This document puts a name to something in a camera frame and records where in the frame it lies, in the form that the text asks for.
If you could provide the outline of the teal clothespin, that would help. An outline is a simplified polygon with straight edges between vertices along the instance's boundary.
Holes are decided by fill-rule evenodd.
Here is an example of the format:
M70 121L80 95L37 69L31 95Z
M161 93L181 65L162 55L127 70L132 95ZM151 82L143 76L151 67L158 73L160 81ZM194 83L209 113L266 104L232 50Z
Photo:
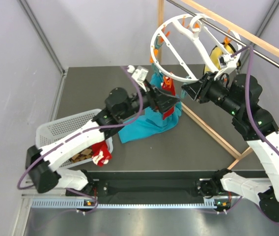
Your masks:
M159 70L159 68L154 63L151 64L151 67L152 67L152 70L155 74L161 74L161 71Z
M186 91L183 89L183 87L181 87L181 95L180 95L181 99L184 99L186 95L187 95Z

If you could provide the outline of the red sock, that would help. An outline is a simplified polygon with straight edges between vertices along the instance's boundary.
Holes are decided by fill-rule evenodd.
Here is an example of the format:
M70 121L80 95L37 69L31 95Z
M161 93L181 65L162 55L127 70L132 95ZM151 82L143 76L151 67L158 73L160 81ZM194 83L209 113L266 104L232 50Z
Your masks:
M170 92L174 96L176 95L173 79L168 76L163 77L162 89Z
M105 141L93 144L91 146L93 155L92 162L97 166L104 166L112 159L112 155L108 150L107 143Z

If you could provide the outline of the teal cloth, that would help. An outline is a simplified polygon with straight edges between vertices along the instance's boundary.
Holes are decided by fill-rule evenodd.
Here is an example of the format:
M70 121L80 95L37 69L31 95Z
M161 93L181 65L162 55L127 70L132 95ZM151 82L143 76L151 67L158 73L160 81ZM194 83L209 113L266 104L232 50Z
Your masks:
M146 108L144 115L139 116L137 120L126 125L118 132L120 141L124 144L166 132L179 123L181 115L181 102L178 102L174 106L173 113L166 118L163 118L163 115L159 112L154 112L151 108Z

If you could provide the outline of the white round clip hanger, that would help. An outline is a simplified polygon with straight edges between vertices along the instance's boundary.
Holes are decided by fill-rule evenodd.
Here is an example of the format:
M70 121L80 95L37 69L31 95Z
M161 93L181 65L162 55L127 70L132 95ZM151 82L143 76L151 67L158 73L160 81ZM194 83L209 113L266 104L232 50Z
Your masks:
M186 37L188 41L192 44L192 46L196 49L197 55L200 56L203 63L207 65L211 72L217 72L218 69L213 64L209 57L209 53L205 49L203 43L201 42L199 35L201 33L205 33L214 43L215 46L218 46L223 54L231 54L229 53L223 46L222 42L220 42L208 29L208 27L202 23L202 20L211 19L209 16L198 13L195 16L192 16L190 14L182 14L178 16L174 16L170 18L169 20L166 20L164 23L162 23L161 26L159 26L156 31L154 32L151 42L150 42L150 63L154 63L159 70L161 71L162 76L168 76L172 78L173 80L182 82L182 83L195 83L199 79L194 75L192 70L188 67L187 63L184 61L184 59L180 56L178 51L175 49L174 45L171 43L171 41L168 39L168 35L165 32L165 29L167 26L173 26L175 30L177 30L181 35ZM237 55L239 55L239 51L243 48L240 43L237 43ZM184 71L187 73L185 77L175 75L174 73L167 71L163 68L161 65L160 60L158 57L154 56L154 48L159 49L159 52L162 48L162 46L166 46L172 55L175 57L175 59L178 61L179 65L184 69Z

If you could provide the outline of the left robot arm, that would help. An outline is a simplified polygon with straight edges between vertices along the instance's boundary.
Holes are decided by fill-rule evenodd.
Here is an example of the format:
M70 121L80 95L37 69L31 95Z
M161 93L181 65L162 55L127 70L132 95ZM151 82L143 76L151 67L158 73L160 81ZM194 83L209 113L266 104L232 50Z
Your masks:
M129 96L124 88L113 89L105 100L105 108L78 130L53 144L27 150L26 170L38 193L54 188L71 188L88 195L93 191L91 176L85 170L62 169L61 165L84 149L114 136L124 120L140 114L145 108L164 114L180 99L150 84Z

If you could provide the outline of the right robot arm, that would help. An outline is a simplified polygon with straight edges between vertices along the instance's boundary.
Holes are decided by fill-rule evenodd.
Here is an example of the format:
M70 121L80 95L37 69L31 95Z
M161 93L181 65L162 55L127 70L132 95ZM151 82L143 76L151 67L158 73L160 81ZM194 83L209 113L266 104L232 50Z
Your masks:
M258 157L270 184L221 169L209 180L198 181L198 192L204 196L235 193L258 205L270 220L279 222L279 128L270 112L258 104L262 86L252 75L236 75L232 82L214 76L206 73L198 82L183 85L182 90L192 100L213 102L232 115L232 125Z

